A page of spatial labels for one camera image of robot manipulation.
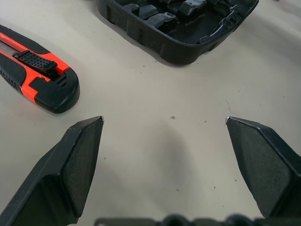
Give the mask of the orange and black utility knife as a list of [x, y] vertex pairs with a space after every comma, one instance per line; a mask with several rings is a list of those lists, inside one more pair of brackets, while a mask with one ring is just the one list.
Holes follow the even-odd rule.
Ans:
[[0, 75], [18, 93], [52, 113], [79, 99], [75, 71], [37, 42], [0, 24]]

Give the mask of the black tool case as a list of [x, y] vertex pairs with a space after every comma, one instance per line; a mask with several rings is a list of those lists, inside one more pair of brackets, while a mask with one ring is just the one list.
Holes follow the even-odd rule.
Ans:
[[216, 48], [259, 0], [97, 0], [98, 12], [174, 65]]

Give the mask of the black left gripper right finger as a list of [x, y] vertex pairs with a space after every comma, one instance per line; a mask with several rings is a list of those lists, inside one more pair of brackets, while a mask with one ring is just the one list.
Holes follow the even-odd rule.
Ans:
[[240, 173], [265, 218], [301, 218], [301, 156], [272, 128], [228, 117]]

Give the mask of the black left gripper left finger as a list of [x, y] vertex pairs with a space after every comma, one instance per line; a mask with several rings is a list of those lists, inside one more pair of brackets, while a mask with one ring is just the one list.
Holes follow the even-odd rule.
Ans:
[[103, 124], [96, 116], [69, 127], [0, 214], [0, 226], [76, 224], [94, 177]]

